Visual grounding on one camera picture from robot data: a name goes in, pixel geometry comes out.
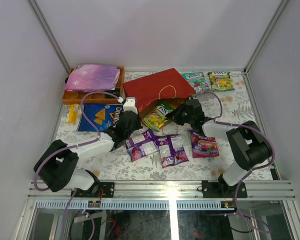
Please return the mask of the wooden compartment tray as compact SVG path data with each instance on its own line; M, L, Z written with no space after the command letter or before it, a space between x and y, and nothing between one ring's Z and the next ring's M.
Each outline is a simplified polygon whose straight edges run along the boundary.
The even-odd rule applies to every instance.
M116 83L115 89L120 91L120 97L123 96L123 83L125 81L125 68L123 66L118 66L117 69L120 70L118 81ZM80 104L82 98L86 95L86 92L81 91L63 91L61 102L64 105ZM87 104L119 104L116 98L106 98L105 93L93 93L87 96L84 101Z

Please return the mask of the pink berries candy packet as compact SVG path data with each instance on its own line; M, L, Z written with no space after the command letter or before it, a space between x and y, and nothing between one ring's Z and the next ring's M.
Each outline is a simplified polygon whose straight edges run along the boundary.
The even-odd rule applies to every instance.
M193 158L218 157L219 149L214 137L201 136L189 130L191 134L191 150Z

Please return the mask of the purple star cloth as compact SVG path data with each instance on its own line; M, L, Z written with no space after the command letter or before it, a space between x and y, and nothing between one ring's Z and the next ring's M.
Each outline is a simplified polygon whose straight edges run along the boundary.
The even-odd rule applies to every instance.
M114 90L119 76L120 70L113 65L77 65L68 76L65 90L75 92Z

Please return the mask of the green spring tea candy packet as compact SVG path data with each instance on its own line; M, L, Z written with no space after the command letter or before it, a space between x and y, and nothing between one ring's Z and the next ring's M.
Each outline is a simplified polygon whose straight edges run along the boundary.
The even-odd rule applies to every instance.
M142 119L142 123L149 129L159 132L162 127L170 123L170 120L166 118L166 115L175 109L176 106L172 104L160 102Z

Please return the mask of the yellow snack packet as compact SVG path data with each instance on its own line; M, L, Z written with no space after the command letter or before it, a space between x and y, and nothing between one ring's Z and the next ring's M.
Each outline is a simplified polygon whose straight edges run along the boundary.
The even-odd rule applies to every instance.
M66 123L76 123L79 108L80 108L79 104L68 105L68 114L67 114L67 119L65 121Z

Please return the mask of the red paper bag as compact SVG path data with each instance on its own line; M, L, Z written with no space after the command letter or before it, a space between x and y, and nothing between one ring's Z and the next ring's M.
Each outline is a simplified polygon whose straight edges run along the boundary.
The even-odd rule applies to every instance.
M177 107L196 92L175 68L127 81L122 86L126 97L136 98L142 118L161 101Z

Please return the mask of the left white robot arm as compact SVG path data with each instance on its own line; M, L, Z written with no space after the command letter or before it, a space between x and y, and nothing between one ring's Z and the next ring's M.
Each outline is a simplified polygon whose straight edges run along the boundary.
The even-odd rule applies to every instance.
M60 139L53 141L33 168L34 188L40 192L80 189L88 197L95 197L100 190L99 180L90 170L76 169L78 162L120 148L140 128L140 115L128 110L95 139L73 145Z

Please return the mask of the dark patterned cloth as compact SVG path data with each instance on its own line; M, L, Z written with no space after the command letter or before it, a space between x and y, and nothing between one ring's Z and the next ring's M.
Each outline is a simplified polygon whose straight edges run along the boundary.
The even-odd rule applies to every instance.
M119 90L108 90L106 92L107 92L107 94L105 95L105 97L107 99L118 98L120 96L120 91Z

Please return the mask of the teal snack packet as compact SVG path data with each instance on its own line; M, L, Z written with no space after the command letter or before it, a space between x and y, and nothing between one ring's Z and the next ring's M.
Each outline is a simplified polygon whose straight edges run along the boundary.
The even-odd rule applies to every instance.
M191 85L196 93L210 91L204 72L186 72L181 75Z

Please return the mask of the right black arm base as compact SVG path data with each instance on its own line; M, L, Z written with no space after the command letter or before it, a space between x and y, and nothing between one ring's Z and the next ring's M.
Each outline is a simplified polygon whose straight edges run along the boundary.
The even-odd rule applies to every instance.
M202 180L201 185L198 186L196 190L202 193L203 197L207 199L234 199L237 187L236 197L246 199L248 194L244 182L234 186L228 186L225 182Z

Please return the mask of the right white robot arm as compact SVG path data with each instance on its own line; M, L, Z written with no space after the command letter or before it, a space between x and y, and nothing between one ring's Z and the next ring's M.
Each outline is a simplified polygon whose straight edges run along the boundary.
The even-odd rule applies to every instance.
M221 175L218 192L230 197L236 185L252 171L266 168L275 159L273 144L254 121L243 124L218 121L218 117L205 116L198 99L189 99L166 115L167 119L183 126L189 124L197 135L228 141L234 161Z

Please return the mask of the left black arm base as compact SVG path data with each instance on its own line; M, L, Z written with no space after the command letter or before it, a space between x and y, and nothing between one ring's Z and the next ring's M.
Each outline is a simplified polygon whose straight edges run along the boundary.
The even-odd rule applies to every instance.
M77 189L75 198L113 198L115 193L114 182L99 182L93 184L88 190Z

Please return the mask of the blue Doritos chip bag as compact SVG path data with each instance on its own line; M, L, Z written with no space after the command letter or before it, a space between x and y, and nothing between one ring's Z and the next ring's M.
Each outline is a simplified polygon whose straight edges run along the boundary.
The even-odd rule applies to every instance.
M113 126L119 120L122 111L121 104L85 103L83 106L83 112L100 132Z

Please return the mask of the green yellow candy packet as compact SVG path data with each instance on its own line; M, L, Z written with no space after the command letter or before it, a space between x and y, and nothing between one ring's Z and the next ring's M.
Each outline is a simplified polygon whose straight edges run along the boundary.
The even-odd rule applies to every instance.
M207 74L212 92L226 92L235 89L229 71L214 71Z

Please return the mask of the purple candy packet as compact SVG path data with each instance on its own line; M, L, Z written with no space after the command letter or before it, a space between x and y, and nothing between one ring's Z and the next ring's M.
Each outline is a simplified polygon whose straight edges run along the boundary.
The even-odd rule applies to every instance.
M156 135L151 129L126 140L125 147L132 162L159 151Z
M155 142L159 149L162 168L189 161L180 134L157 136Z

